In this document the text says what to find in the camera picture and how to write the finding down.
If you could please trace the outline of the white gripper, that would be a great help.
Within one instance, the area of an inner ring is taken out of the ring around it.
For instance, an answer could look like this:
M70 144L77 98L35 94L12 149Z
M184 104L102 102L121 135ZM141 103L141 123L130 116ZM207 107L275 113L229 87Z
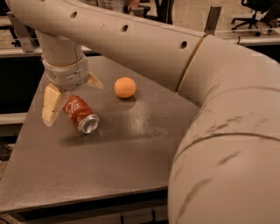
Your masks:
M50 82L45 87L42 120L47 127L53 126L60 112L62 93L60 89L72 90L84 82L90 87L103 89L102 82L89 72L88 60L83 56L79 61L69 66L55 66L43 59L45 76Z

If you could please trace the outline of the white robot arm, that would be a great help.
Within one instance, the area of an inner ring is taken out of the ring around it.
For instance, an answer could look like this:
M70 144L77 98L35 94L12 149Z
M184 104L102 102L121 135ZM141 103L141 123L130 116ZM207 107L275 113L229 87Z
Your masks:
M171 224L280 224L278 64L212 35L80 0L6 2L41 38L71 39L199 107L171 167Z

